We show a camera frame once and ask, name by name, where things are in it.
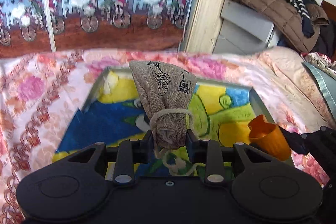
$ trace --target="orange plastic cup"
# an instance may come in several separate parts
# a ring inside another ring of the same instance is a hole
[[[267,154],[278,160],[284,161],[290,157],[291,149],[280,128],[276,124],[267,122],[264,115],[255,117],[248,126],[251,130],[249,134],[251,143],[256,143]]]

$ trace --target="blue painted area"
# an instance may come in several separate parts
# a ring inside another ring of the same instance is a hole
[[[88,112],[80,110],[73,117],[59,147],[59,151],[71,151],[84,148],[95,142],[112,144],[120,139],[142,133],[124,118],[137,117],[143,109],[123,105],[125,102],[102,104],[95,101]]]
[[[175,164],[174,160],[169,160],[169,164]],[[161,160],[155,158],[154,154],[147,164],[140,164],[138,169],[135,172],[135,178],[139,178],[142,176],[157,176],[157,177],[167,177],[171,176],[168,168],[166,168]]]
[[[239,88],[226,88],[226,95],[229,95],[232,101],[232,107],[243,106],[250,102],[249,91]]]
[[[199,87],[200,87],[199,85],[195,85],[194,92],[193,92],[194,94],[197,92]]]

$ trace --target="metal screw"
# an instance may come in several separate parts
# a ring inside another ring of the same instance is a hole
[[[173,186],[175,183],[173,181],[166,181],[167,186]]]
[[[213,175],[209,175],[207,177],[208,181],[213,182],[213,183],[219,183],[222,182],[224,180],[224,178],[221,175],[218,174],[213,174]]]
[[[132,180],[132,177],[129,175],[119,175],[115,177],[115,181],[118,183],[129,183]]]

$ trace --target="pink flower pattern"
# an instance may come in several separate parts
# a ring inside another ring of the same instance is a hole
[[[109,66],[120,66],[120,62],[111,57],[103,57],[100,61],[93,61],[90,65],[87,65],[87,68],[90,72],[93,73],[95,78],[97,78],[101,72]]]
[[[17,87],[18,97],[23,101],[39,98],[44,91],[44,82],[41,78],[29,76]]]
[[[188,58],[191,72],[202,74],[206,78],[222,80],[225,78],[226,65],[210,58]]]
[[[288,132],[290,132],[290,133],[298,133],[299,134],[299,129],[297,128],[297,127],[288,127],[287,129],[286,129]]]
[[[325,172],[321,172],[321,170],[322,168],[319,163],[313,158],[313,156],[309,155],[303,171],[312,175],[321,185],[326,185],[329,181],[329,177]]]

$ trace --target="chinese character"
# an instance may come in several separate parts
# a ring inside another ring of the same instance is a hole
[[[184,74],[183,73],[182,73],[182,75],[183,75],[183,80],[180,82],[179,91],[182,91],[184,93],[189,94],[189,85],[184,80]]]

